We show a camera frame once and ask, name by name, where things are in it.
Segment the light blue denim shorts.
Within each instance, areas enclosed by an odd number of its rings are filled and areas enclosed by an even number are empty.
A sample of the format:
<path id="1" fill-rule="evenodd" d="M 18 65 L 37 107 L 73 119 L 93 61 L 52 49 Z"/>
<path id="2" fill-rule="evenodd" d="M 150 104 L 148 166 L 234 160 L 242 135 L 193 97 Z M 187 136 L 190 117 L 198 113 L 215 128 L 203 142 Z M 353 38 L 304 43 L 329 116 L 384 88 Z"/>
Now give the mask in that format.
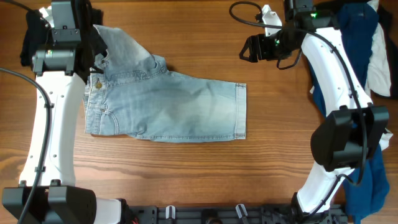
<path id="1" fill-rule="evenodd" d="M 104 40 L 99 73 L 83 102 L 85 131 L 158 142 L 217 142 L 246 137 L 246 85 L 168 69 L 122 29 L 95 26 Z"/>

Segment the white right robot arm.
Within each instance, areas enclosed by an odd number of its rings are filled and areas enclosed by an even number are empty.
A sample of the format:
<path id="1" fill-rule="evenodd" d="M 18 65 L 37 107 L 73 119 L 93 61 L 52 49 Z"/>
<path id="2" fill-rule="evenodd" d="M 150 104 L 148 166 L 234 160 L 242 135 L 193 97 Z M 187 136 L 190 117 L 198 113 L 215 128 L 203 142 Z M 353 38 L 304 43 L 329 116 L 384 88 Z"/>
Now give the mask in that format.
<path id="1" fill-rule="evenodd" d="M 259 8 L 254 26 L 264 32 L 249 37 L 240 52 L 248 62 L 280 62 L 293 51 L 306 56 L 325 102 L 326 118 L 312 134 L 314 165 L 292 199 L 299 222 L 320 218 L 354 170 L 365 171 L 389 120 L 388 110 L 375 106 L 362 88 L 343 47 L 336 16 L 311 1 L 285 1 L 284 19 L 269 6 Z"/>

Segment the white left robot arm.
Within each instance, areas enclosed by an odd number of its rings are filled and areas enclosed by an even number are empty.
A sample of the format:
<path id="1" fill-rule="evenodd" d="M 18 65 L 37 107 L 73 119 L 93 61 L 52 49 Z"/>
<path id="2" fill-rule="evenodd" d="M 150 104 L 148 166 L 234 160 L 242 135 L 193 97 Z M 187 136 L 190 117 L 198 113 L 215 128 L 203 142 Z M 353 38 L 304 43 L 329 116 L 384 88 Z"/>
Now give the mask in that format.
<path id="1" fill-rule="evenodd" d="M 98 198 L 75 185 L 76 119 L 95 57 L 106 44 L 93 27 L 89 1 L 52 1 L 52 20 L 39 14 L 46 40 L 32 56 L 37 104 L 29 155 L 17 187 L 2 204 L 19 223 L 131 223 L 123 199 Z"/>

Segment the folded black garment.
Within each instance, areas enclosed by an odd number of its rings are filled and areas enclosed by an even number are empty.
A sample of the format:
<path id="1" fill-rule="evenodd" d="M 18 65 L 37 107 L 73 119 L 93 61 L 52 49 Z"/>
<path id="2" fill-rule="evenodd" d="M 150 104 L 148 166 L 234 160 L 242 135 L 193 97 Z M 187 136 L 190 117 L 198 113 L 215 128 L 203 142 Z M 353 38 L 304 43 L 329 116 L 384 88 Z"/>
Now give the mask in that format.
<path id="1" fill-rule="evenodd" d="M 32 57 L 37 49 L 47 41 L 52 40 L 49 29 L 45 27 L 44 22 L 39 19 L 36 12 L 38 12 L 38 10 L 34 12 L 28 11 L 26 14 L 27 30 L 20 54 L 21 65 L 23 67 L 31 67 Z M 102 54 L 105 57 L 107 55 L 106 49 L 108 46 L 95 28 L 92 28 L 90 33 L 90 44 L 95 56 Z"/>

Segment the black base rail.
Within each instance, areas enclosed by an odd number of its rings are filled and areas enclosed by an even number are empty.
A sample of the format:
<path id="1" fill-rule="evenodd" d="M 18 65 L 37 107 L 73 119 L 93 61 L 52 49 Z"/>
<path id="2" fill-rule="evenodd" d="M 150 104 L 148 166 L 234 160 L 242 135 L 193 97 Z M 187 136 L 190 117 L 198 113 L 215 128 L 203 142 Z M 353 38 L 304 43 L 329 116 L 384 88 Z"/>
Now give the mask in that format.
<path id="1" fill-rule="evenodd" d="M 302 223 L 298 211 L 288 204 L 246 207 L 131 207 L 132 222 L 140 224 L 284 224 Z"/>

